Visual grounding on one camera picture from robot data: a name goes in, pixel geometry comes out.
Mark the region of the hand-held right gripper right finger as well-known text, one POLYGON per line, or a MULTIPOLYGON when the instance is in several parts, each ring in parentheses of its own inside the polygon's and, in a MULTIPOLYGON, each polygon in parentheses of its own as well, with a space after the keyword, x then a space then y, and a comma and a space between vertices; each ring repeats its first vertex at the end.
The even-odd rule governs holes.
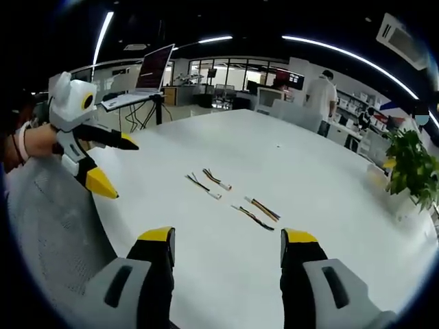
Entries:
POLYGON ((305 231, 281 230, 280 288, 284 328, 391 328, 396 319, 370 300, 359 276, 328 258, 305 231))

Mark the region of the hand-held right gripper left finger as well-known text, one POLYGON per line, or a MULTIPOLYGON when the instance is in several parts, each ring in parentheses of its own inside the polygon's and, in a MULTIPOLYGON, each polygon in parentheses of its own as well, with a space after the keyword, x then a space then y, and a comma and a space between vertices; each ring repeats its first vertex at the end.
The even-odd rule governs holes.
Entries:
POLYGON ((171 328, 175 228, 138 236, 126 257, 97 272, 79 302, 80 328, 171 328))

